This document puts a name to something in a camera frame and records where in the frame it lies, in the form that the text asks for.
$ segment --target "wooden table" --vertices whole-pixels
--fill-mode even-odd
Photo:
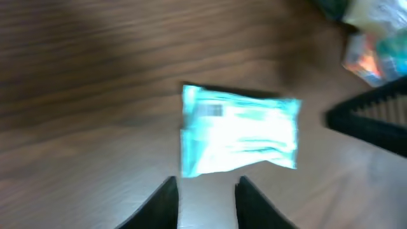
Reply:
[[[0,228],[114,228],[179,176],[182,81],[303,99],[298,169],[180,179],[179,226],[237,228],[247,175],[300,228],[406,228],[407,160],[324,128],[368,90],[304,0],[0,0]]]

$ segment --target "wood grain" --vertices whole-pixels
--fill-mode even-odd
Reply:
[[[236,228],[244,174],[300,228],[407,228],[407,161],[322,126],[368,87],[308,1],[0,3],[0,228],[119,225],[179,175],[182,81],[304,102],[298,170],[182,179],[180,228]]]

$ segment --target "teal wrapper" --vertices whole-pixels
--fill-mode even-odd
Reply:
[[[185,85],[182,176],[260,161],[295,169],[300,106],[297,99],[255,99]]]

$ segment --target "brown wooden surface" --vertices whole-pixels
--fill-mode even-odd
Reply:
[[[298,170],[179,181],[185,229],[236,228],[248,175],[300,228],[407,228],[407,160],[322,126],[368,90],[305,0],[0,0],[0,228],[114,228],[179,175],[181,81],[303,99]]]

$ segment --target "black basket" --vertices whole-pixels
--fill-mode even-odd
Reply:
[[[328,128],[407,157],[407,78],[342,102],[325,118]]]

